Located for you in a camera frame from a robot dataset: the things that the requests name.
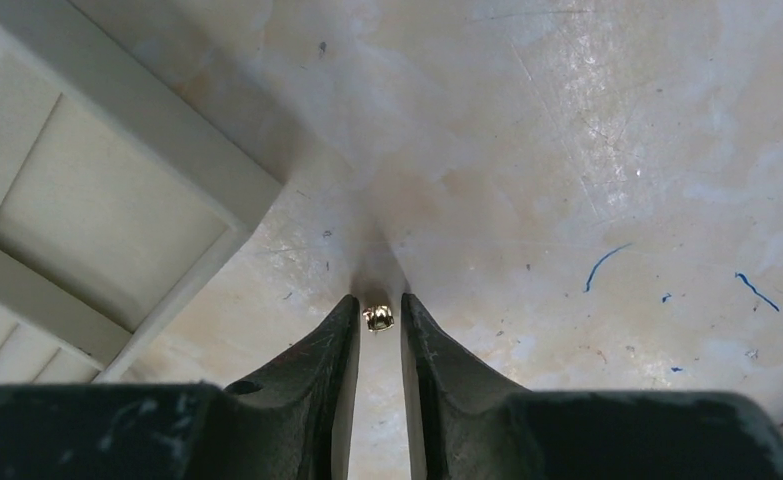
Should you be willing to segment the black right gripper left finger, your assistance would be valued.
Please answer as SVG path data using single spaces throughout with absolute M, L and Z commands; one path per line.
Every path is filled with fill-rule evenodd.
M 347 477 L 359 307 L 344 296 L 309 334 L 225 388 L 241 405 L 231 477 Z

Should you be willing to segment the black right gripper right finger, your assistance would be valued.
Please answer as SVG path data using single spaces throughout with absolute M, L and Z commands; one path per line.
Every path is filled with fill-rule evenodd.
M 412 478 L 530 477 L 509 408 L 524 387 L 447 334 L 412 293 L 401 298 L 400 326 Z

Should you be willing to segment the small gold earring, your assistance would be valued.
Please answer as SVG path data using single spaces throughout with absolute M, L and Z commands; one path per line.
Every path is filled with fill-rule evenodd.
M 362 318 L 372 333 L 389 330 L 395 325 L 393 312 L 388 305 L 369 306 L 362 311 Z

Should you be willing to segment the beige ring roll tray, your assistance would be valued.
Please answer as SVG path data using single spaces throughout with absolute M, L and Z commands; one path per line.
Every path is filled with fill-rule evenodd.
M 68 1 L 0 1 L 0 384 L 119 380 L 278 181 Z

